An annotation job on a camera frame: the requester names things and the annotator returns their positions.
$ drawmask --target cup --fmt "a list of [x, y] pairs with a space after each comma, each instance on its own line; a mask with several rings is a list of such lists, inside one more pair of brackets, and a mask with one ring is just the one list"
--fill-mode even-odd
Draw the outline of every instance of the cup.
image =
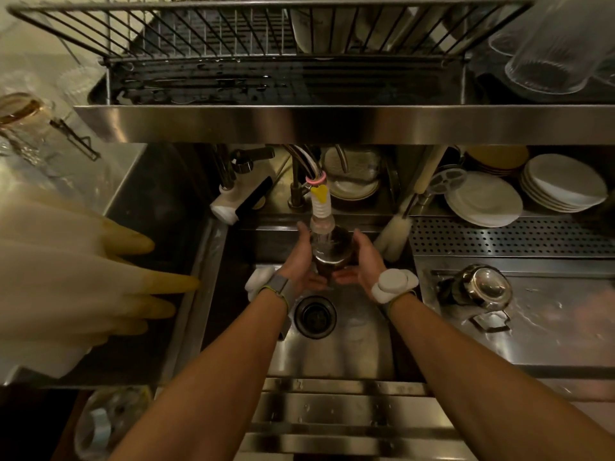
[[550, 0], [543, 22], [506, 64], [508, 78], [548, 94], [578, 92], [611, 48], [612, 0]]

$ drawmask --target dish rack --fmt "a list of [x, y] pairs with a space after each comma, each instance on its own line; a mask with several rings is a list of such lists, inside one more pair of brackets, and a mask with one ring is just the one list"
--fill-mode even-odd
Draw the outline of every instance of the dish rack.
[[[279, 65], [284, 70], [286, 65], [292, 76], [299, 62], [299, 76], [303, 77], [305, 65], [311, 64], [313, 67], [307, 69], [324, 80], [330, 69], [322, 60], [333, 59], [331, 66], [336, 70], [352, 71], [340, 76], [345, 82], [361, 70], [400, 70], [417, 65], [441, 69], [452, 61], [463, 62], [469, 58], [470, 50], [533, 3], [534, 0], [108, 0], [12, 4], [7, 10], [100, 57], [108, 74], [105, 84], [99, 84], [98, 93], [90, 96], [92, 102], [117, 104], [125, 97], [132, 104], [235, 104], [242, 102], [236, 94], [227, 98], [219, 92], [229, 85], [235, 92], [244, 90], [245, 77], [253, 69], [258, 70], [259, 82], [266, 83], [270, 70], [277, 70]], [[500, 16], [506, 6], [514, 9]], [[361, 22], [362, 41], [356, 34]], [[242, 61], [251, 66], [237, 64]], [[229, 69], [229, 80], [220, 83]], [[278, 74], [277, 82], [282, 81], [280, 77], [284, 79]], [[265, 83], [255, 84], [256, 89], [262, 92], [270, 86]], [[277, 104], [280, 100], [265, 102]], [[314, 101], [306, 98], [305, 102]]]

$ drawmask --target metal rod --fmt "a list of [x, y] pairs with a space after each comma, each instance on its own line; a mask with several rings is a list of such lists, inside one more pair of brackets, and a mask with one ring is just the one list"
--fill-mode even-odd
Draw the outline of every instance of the metal rod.
[[380, 9], [378, 10], [378, 14], [376, 14], [376, 19], [374, 19], [374, 22], [372, 23], [372, 27], [370, 28], [370, 33], [367, 34], [367, 38], [365, 39], [363, 46], [361, 46], [361, 53], [363, 53], [365, 51], [365, 48], [367, 48], [367, 44], [369, 43], [372, 37], [374, 29], [376, 29], [376, 24], [378, 23], [378, 20], [380, 19], [380, 15], [382, 14], [383, 9], [384, 9], [384, 6], [381, 6]]
[[220, 36], [216, 33], [216, 30], [215, 30], [215, 29], [213, 29], [213, 28], [211, 27], [211, 24], [210, 24], [209, 22], [207, 22], [207, 20], [203, 17], [203, 15], [202, 15], [200, 12], [198, 12], [198, 11], [195, 11], [195, 13], [197, 14], [197, 16], [198, 16], [198, 17], [200, 17], [200, 18], [201, 18], [201, 21], [203, 21], [203, 23], [206, 25], [207, 29], [209, 29], [209, 30], [211, 31], [211, 33], [213, 34], [213, 36], [219, 40], [219, 42], [220, 42], [220, 46], [224, 45], [224, 46], [225, 46], [225, 48], [228, 50], [228, 52], [229, 52], [229, 53], [232, 53], [232, 50], [228, 47], [228, 45], [226, 44], [226, 42], [225, 42], [224, 40], [222, 40], [222, 37], [220, 37]]
[[382, 49], [384, 48], [384, 46], [386, 45], [386, 43], [389, 41], [389, 38], [391, 37], [391, 35], [393, 35], [393, 31], [395, 31], [395, 28], [397, 27], [397, 24], [399, 24], [399, 21], [402, 20], [402, 18], [404, 17], [404, 14], [406, 13], [406, 10], [408, 8], [402, 8], [402, 10], [399, 13], [399, 16], [397, 16], [397, 19], [395, 20], [395, 22], [393, 22], [393, 25], [391, 26], [389, 33], [387, 34], [387, 36], [384, 38], [384, 41], [382, 42], [382, 45], [380, 46], [380, 48], [378, 49], [378, 53], [382, 52]]
[[[466, 46], [461, 51], [461, 54], [464, 54], [468, 50], [471, 50], [472, 48], [474, 48], [476, 45], [479, 45], [486, 38], [491, 37], [495, 32], [497, 32], [498, 30], [503, 28], [506, 24], [508, 24], [508, 23], [514, 21], [515, 19], [517, 19], [519, 16], [521, 16], [523, 13], [525, 13], [527, 10], [529, 10], [532, 6], [533, 6], [533, 4], [525, 4], [525, 5], [521, 6], [521, 7], [519, 7], [518, 10], [516, 10], [513, 13], [511, 13], [510, 15], [506, 16], [505, 19], [503, 19], [502, 21], [498, 22], [491, 29], [488, 29], [486, 32], [482, 33], [482, 35], [476, 37], [468, 46]], [[489, 15], [485, 16], [483, 19], [481, 19], [479, 22], [477, 22], [476, 25], [478, 26], [479, 24], [482, 24], [482, 22], [484, 22], [485, 19], [487, 19], [488, 17], [489, 17]]]
[[181, 0], [172, 4], [168, 2], [112, 2], [112, 3], [13, 3], [7, 6], [10, 14], [20, 12], [84, 11], [84, 10], [185, 10], [189, 8], [223, 9], [223, 8], [333, 8], [362, 6], [450, 6], [450, 5], [529, 5], [536, 0]]
[[[113, 52], [111, 48], [107, 47], [106, 45], [101, 44], [100, 42], [96, 41], [94, 38], [91, 38], [89, 35], [84, 34], [84, 33], [83, 33], [83, 32], [81, 32], [79, 29], [77, 29], [77, 28], [75, 28], [75, 27], [71, 26], [71, 25], [70, 25], [70, 24], [68, 24], [67, 22], [64, 22], [64, 21], [62, 21], [61, 19], [56, 18], [53, 14], [50, 14], [50, 13], [42, 13], [42, 14], [44, 14], [45, 16], [47, 16], [47, 17], [48, 17], [48, 18], [50, 18], [50, 19], [53, 19], [53, 20], [54, 20], [54, 21], [56, 21], [56, 22], [59, 22], [59, 23], [60, 23], [60, 24], [62, 24], [63, 26], [66, 26], [67, 28], [74, 30], [74, 31], [75, 31], [75, 32], [77, 32], [79, 35], [81, 35], [81, 36], [83, 36], [83, 37], [87, 38], [90, 42], [93, 42], [93, 43], [95, 43], [96, 45], [101, 46], [102, 48], [106, 49], [106, 50], [107, 50], [107, 53], [102, 53], [100, 56], [103, 56], [103, 57], [107, 57], [107, 56], [111, 56], [111, 55], [113, 55], [113, 56], [119, 56], [117, 53]], [[72, 38], [72, 37], [68, 37], [68, 36], [67, 36], [67, 37], [63, 37], [63, 38], [66, 38], [66, 40], [69, 40], [70, 42], [73, 42], [73, 38]]]
[[[191, 50], [194, 50], [197, 54], [199, 53], [199, 51], [193, 47], [192, 45], [190, 45], [188, 43], [188, 41], [183, 38], [175, 29], [173, 29], [171, 26], [169, 26], [160, 16], [158, 16], [158, 14], [154, 13], [154, 12], [150, 12], [150, 14], [154, 17], [154, 19], [156, 19], [159, 23], [161, 23], [163, 26], [165, 26], [168, 30], [170, 30], [171, 32], [173, 32], [174, 36], [177, 36], [177, 38], [179, 38], [182, 42], [184, 42], [188, 48], [190, 48]], [[177, 46], [175, 44], [171, 44], [173, 45], [173, 48], [175, 50], [177, 50], [178, 52], [180, 52], [183, 56], [186, 56], [186, 53], [182, 52], [179, 48], [177, 48]]]
[[263, 48], [263, 45], [261, 44], [261, 41], [258, 40], [258, 34], [254, 30], [254, 27], [252, 26], [252, 23], [250, 21], [248, 21], [248, 18], [246, 17], [246, 15], [245, 15], [245, 13], [243, 11], [241, 12], [241, 14], [242, 14], [243, 18], [245, 19], [245, 22], [248, 24], [248, 29], [250, 29], [250, 34], [257, 41], [258, 48], [260, 48], [261, 52], [263, 52], [263, 54], [265, 54], [265, 49]]
[[425, 42], [425, 40], [427, 40], [431, 36], [431, 33], [435, 30], [436, 27], [438, 27], [442, 23], [442, 21], [446, 18], [446, 16], [448, 16], [448, 14], [450, 13], [452, 9], [453, 9], [453, 6], [449, 6], [448, 9], [444, 11], [444, 14], [442, 14], [442, 16], [440, 16], [440, 19], [438, 19], [438, 21], [435, 22], [433, 26], [431, 26], [431, 29], [428, 31], [428, 33], [425, 34], [425, 36], [421, 39], [421, 41], [414, 47], [411, 53], [415, 53], [421, 47], [423, 42]]
[[293, 29], [293, 21], [291, 19], [290, 11], [286, 10], [286, 14], [288, 14], [288, 25], [290, 26], [290, 33], [293, 34], [293, 43], [295, 44], [295, 52], [299, 54], [299, 45], [297, 44], [297, 39], [295, 37], [295, 30]]
[[143, 32], [145, 32], [145, 30], [149, 29], [151, 30], [151, 32], [154, 32], [157, 36], [158, 36], [158, 46], [156, 47], [158, 50], [160, 50], [162, 53], [166, 54], [167, 56], [170, 56], [169, 53], [166, 53], [161, 47], [160, 47], [160, 40], [164, 40], [166, 43], [168, 43], [170, 46], [172, 46], [174, 49], [177, 50], [177, 47], [173, 45], [173, 43], [171, 41], [169, 41], [166, 37], [164, 37], [163, 35], [160, 34], [160, 32], [158, 32], [157, 30], [155, 30], [152, 26], [150, 26], [147, 22], [143, 21], [142, 19], [140, 19], [139, 17], [137, 17], [136, 15], [134, 15], [131, 12], [128, 12], [129, 15], [131, 15], [134, 19], [136, 19], [137, 21], [141, 22], [144, 26]]
[[[91, 30], [92, 32], [95, 32], [96, 35], [101, 35], [99, 31], [97, 31], [96, 29], [91, 27], [91, 25], [89, 25], [88, 23], [86, 23], [86, 22], [82, 21], [81, 19], [77, 18], [76, 16], [73, 16], [70, 13], [64, 13], [64, 12], [61, 12], [61, 11], [59, 13], [60, 14], [64, 14], [67, 18], [77, 22], [78, 24], [81, 24], [83, 27]], [[110, 25], [107, 25], [105, 22], [103, 22], [103, 21], [101, 21], [99, 19], [96, 19], [96, 20], [99, 21], [101, 24], [103, 24], [104, 27], [106, 28], [107, 32], [109, 32], [109, 37], [106, 38], [107, 45], [109, 46], [108, 48], [111, 49], [111, 44], [113, 44], [113, 45], [117, 45], [119, 48], [124, 50], [125, 53], [129, 53], [128, 49], [125, 46], [123, 46], [122, 44], [117, 43], [115, 40], [113, 40], [111, 38], [111, 31], [113, 31], [114, 29]]]
[[352, 40], [352, 35], [354, 33], [354, 26], [357, 24], [358, 17], [358, 8], [354, 9], [354, 17], [352, 18], [352, 24], [350, 25], [350, 32], [348, 32], [348, 39], [346, 40], [346, 46], [344, 47], [344, 53], [348, 51], [348, 47], [350, 46], [350, 41]]
[[218, 10], [218, 15], [224, 20], [224, 22], [226, 23], [227, 27], [231, 30], [231, 32], [233, 33], [233, 35], [235, 36], [235, 38], [239, 41], [239, 45], [242, 46], [242, 48], [246, 51], [246, 53], [250, 54], [250, 50], [248, 50], [245, 45], [243, 44], [243, 42], [241, 41], [241, 38], [239, 37], [239, 34], [235, 31], [235, 29], [233, 29], [233, 27], [231, 26], [231, 23], [228, 22], [228, 20], [226, 19], [225, 15], [222, 14], [222, 11]]
[[[79, 22], [80, 24], [85, 25], [88, 29], [91, 29], [91, 30], [94, 30], [95, 32], [98, 32], [96, 29], [94, 29], [93, 27], [89, 26], [89, 25], [88, 25], [88, 24], [86, 24], [85, 22], [83, 22], [83, 21], [81, 21], [81, 20], [79, 20], [79, 19], [75, 18], [72, 14], [69, 14], [69, 13], [63, 13], [63, 14], [64, 14], [64, 15], [66, 15], [67, 17], [71, 18], [71, 19], [73, 19], [73, 18], [74, 18], [74, 20], [75, 20], [75, 21]], [[86, 16], [88, 16], [89, 18], [92, 18], [92, 19], [93, 19], [93, 20], [95, 20], [96, 22], [99, 22], [100, 24], [103, 24], [106, 28], [108, 28], [108, 29], [109, 29], [109, 30], [111, 30], [112, 32], [115, 32], [117, 35], [119, 35], [119, 36], [120, 36], [121, 38], [123, 38], [124, 40], [127, 40], [127, 41], [128, 41], [128, 45], [130, 45], [130, 38], [129, 38], [129, 37], [125, 36], [123, 33], [119, 32], [117, 29], [112, 28], [112, 27], [111, 27], [111, 25], [107, 26], [107, 25], [106, 25], [103, 21], [101, 21], [100, 19], [98, 19], [98, 18], [97, 18], [96, 16], [94, 16], [93, 14], [91, 14], [91, 13], [89, 13], [89, 12], [87, 12], [87, 11], [85, 11], [85, 12], [84, 12], [84, 14], [85, 14]], [[110, 19], [110, 18], [111, 18], [110, 13], [106, 13], [106, 17], [107, 17], [108, 19]], [[114, 41], [114, 40], [112, 40], [112, 39], [110, 39], [110, 40], [112, 41], [112, 43], [114, 43], [114, 44], [116, 44], [117, 46], [119, 46], [119, 47], [120, 47], [122, 50], [124, 50], [126, 53], [129, 53], [129, 52], [130, 52], [130, 50], [129, 50], [128, 48], [126, 48], [125, 46], [120, 45], [119, 43], [115, 42], [115, 41]], [[143, 50], [143, 52], [144, 52], [144, 53], [147, 53], [147, 54], [151, 54], [151, 53], [149, 53], [147, 50]]]
[[335, 8], [331, 12], [331, 30], [329, 31], [329, 49], [327, 50], [331, 53], [331, 47], [333, 46], [333, 30], [335, 28]]
[[310, 53], [314, 52], [314, 11], [309, 9], [309, 35], [310, 35]]
[[209, 48], [213, 52], [213, 54], [215, 56], [218, 56], [216, 54], [216, 51], [207, 43], [207, 41], [203, 37], [201, 37], [201, 35], [188, 22], [185, 22], [185, 20], [181, 16], [179, 16], [179, 14], [177, 14], [175, 12], [173, 12], [173, 14], [180, 20], [180, 22], [182, 24], [184, 24], [184, 26], [186, 26], [188, 28], [189, 32], [192, 32], [195, 35], [196, 38], [198, 38], [201, 42], [203, 42], [205, 44], [206, 48]]
[[267, 9], [265, 9], [265, 19], [267, 20], [267, 26], [269, 27], [269, 29], [271, 29], [271, 37], [273, 37], [275, 47], [277, 48], [278, 53], [282, 54], [282, 50], [280, 49], [280, 45], [277, 43], [277, 38], [275, 37], [275, 30], [271, 25], [271, 20], [269, 19], [269, 13], [267, 12]]
[[427, 9], [423, 11], [423, 13], [419, 16], [418, 19], [416, 18], [414, 19], [414, 21], [412, 22], [412, 25], [410, 26], [410, 29], [408, 30], [408, 33], [405, 35], [404, 39], [397, 46], [395, 53], [398, 53], [404, 47], [404, 45], [406, 44], [406, 41], [410, 38], [410, 36], [416, 30], [419, 24], [423, 21], [427, 13], [429, 13], [430, 9], [431, 9], [431, 6], [428, 6]]
[[457, 29], [462, 22], [464, 22], [468, 16], [470, 16], [474, 11], [476, 11], [478, 9], [478, 6], [474, 6], [471, 10], [469, 10], [466, 14], [464, 14], [459, 21], [457, 21], [456, 23], [454, 23], [447, 31], [447, 33], [440, 39], [438, 40], [438, 42], [431, 48], [431, 50], [429, 50], [429, 53], [434, 53], [436, 48], [438, 48], [442, 42], [444, 42], [444, 39], [447, 37], [450, 37], [451, 34], [453, 33], [453, 31], [455, 29]]
[[[126, 14], [128, 15], [128, 17], [127, 17], [127, 18], [128, 18], [128, 20], [129, 20], [129, 19], [130, 19], [130, 15], [131, 15], [132, 13], [127, 12]], [[115, 19], [115, 20], [116, 20], [116, 21], [118, 21], [118, 22], [123, 22], [123, 21], [120, 21], [120, 20], [119, 20], [119, 18], [118, 18], [115, 14], [109, 13], [109, 16], [110, 16], [112, 19]], [[166, 54], [166, 55], [168, 56], [168, 53], [165, 53], [165, 51], [164, 51], [163, 49], [158, 48], [158, 46], [157, 46], [154, 42], [152, 42], [151, 40], [147, 39], [147, 38], [146, 38], [146, 36], [145, 36], [145, 33], [144, 33], [144, 32], [143, 32], [143, 33], [141, 33], [141, 32], [139, 32], [138, 30], [134, 29], [134, 28], [133, 28], [132, 26], [130, 26], [129, 24], [126, 24], [126, 25], [127, 25], [127, 27], [128, 27], [128, 29], [129, 29], [129, 30], [131, 30], [132, 32], [134, 32], [134, 33], [136, 34], [136, 37], [134, 38], [135, 43], [136, 43], [136, 41], [137, 41], [137, 39], [138, 39], [139, 37], [141, 37], [141, 38], [143, 39], [143, 46], [139, 47], [139, 48], [141, 48], [141, 50], [143, 50], [144, 52], [146, 52], [146, 53], [150, 54], [151, 56], [153, 56], [153, 54], [152, 54], [152, 53], [148, 52], [148, 51], [145, 49], [145, 42], [147, 42], [148, 44], [150, 44], [151, 46], [153, 46], [155, 49], [157, 49], [160, 53]]]

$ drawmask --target white wrist device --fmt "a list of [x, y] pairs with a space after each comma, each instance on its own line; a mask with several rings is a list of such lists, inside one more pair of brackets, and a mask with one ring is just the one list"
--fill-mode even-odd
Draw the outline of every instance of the white wrist device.
[[378, 282], [372, 286], [372, 295], [380, 304], [386, 304], [418, 285], [419, 279], [411, 271], [388, 269], [380, 274]]

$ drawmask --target sink drain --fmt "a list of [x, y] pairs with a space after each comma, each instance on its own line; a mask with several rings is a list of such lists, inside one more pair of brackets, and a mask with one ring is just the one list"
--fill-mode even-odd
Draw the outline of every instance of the sink drain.
[[319, 340], [335, 328], [338, 316], [331, 302], [320, 296], [302, 300], [295, 310], [295, 325], [308, 338]]

